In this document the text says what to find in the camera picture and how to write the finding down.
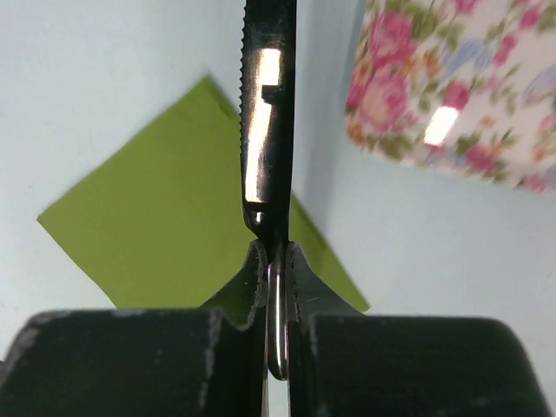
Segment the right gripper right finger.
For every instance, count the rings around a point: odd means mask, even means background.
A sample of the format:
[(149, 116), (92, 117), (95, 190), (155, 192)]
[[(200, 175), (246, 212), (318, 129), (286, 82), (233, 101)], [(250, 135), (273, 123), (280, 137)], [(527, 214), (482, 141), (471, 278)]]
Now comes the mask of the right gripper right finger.
[(293, 416), (547, 416), (522, 343), (501, 321), (366, 315), (288, 248)]

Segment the green paper napkin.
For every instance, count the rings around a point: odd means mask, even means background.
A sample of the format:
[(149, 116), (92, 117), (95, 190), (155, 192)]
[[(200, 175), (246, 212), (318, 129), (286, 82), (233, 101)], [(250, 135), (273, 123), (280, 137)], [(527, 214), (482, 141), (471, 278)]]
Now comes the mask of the green paper napkin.
[(194, 308), (241, 268), (239, 120), (203, 78), (38, 222), (118, 308)]

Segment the floral tray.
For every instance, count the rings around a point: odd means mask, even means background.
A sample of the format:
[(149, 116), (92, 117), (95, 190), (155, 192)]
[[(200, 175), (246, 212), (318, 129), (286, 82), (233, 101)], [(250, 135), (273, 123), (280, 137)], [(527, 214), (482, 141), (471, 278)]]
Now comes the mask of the floral tray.
[(345, 121), (372, 156), (553, 193), (554, 2), (368, 2)]

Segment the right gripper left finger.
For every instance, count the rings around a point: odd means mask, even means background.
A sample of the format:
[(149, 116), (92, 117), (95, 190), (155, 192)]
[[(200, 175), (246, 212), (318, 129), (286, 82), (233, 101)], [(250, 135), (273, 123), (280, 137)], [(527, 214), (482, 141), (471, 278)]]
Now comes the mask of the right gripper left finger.
[(1, 366), (4, 416), (264, 416), (266, 254), (198, 308), (31, 317)]

